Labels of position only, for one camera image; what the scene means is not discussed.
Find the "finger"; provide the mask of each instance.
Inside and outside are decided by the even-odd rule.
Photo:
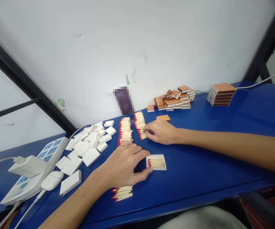
[[[134,144],[128,144],[126,145],[124,148],[125,149],[130,149],[130,148],[133,148],[133,147],[136,147],[137,145],[134,143]]]
[[[151,154],[150,154],[150,152],[148,151],[148,150],[142,150],[142,151],[140,151],[140,152],[138,152],[138,153],[136,153],[135,155],[134,155],[134,157],[136,158],[136,164],[138,163],[138,162],[140,162],[142,159],[144,159],[145,157],[147,157],[147,156],[150,156]]]
[[[133,174],[133,177],[132,177],[132,180],[131,180],[131,184],[132,185],[135,185],[141,181],[144,181],[146,180],[146,178],[148,177],[148,175],[150,173],[153,172],[153,169],[152,168],[147,168],[147,169],[144,169],[142,172],[139,172],[139,173],[134,173]]]
[[[143,132],[146,132],[146,130],[149,130],[149,124],[146,124],[145,126],[144,126],[144,128],[143,128]]]
[[[124,148],[125,146],[128,146],[128,145],[130,145],[130,142],[125,142],[122,145],[120,145],[119,147],[120,148]]]
[[[152,128],[153,128],[153,123],[154,123],[155,121],[152,121],[152,122],[146,124],[146,125],[144,126],[144,128],[143,128],[143,132],[145,132],[146,130],[151,130],[151,131],[153,132]]]
[[[158,141],[158,136],[149,133],[149,131],[146,131],[145,133],[146,133],[146,137],[149,138],[150,140],[152,140],[154,142]]]
[[[142,150],[142,148],[140,146],[135,146],[135,147],[126,149],[126,151],[128,151],[130,154],[136,154],[136,153],[140,152],[141,150]]]

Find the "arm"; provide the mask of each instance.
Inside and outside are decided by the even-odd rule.
[[[144,131],[147,138],[158,143],[198,146],[275,171],[275,137],[180,129],[161,120],[145,125]]]
[[[126,142],[119,146],[39,228],[78,228],[104,192],[113,187],[132,186],[147,178],[153,171],[151,168],[140,173],[134,173],[133,169],[149,155],[149,151],[136,144]]]

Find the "charger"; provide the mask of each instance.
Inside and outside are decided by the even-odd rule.
[[[33,155],[27,158],[17,157],[14,162],[15,164],[10,167],[8,172],[25,177],[33,177],[45,171],[48,166],[46,161],[43,161]]]

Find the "white wall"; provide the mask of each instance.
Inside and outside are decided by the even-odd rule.
[[[242,80],[274,14],[275,0],[0,0],[0,43],[79,127],[120,115],[105,93],[134,71],[135,110]]]
[[[29,101],[0,70],[0,111]],[[14,123],[5,126],[6,122]],[[64,131],[36,104],[0,117],[0,151],[63,133]]]

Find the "black metal frame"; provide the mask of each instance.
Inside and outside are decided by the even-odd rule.
[[[14,62],[14,60],[0,46],[0,70],[5,73],[29,98],[28,105],[36,103],[49,117],[51,117],[68,136],[72,135],[76,128],[49,100],[49,98],[37,87],[37,85],[26,75],[26,73]],[[0,112],[0,116],[15,111],[15,107]]]
[[[0,111],[0,117],[4,116],[4,115],[6,115],[6,114],[9,114],[9,113],[11,113],[11,112],[14,112],[14,111],[16,111],[16,110],[19,110],[19,109],[21,109],[21,108],[24,108],[24,107],[27,107],[27,106],[29,106],[29,105],[32,105],[32,104],[34,104],[34,103],[37,103],[37,102],[39,102],[40,100],[41,100],[40,98],[33,99],[33,100],[29,100],[29,101],[27,101],[27,102],[25,102],[25,103],[21,103],[21,104],[19,104],[19,105],[14,106],[14,107],[10,107],[10,108],[8,108],[8,109],[2,110],[2,111]]]
[[[270,77],[266,63],[275,50],[275,17],[270,24],[257,52],[254,56],[248,71],[244,76],[244,80],[255,82],[258,76],[262,80]]]

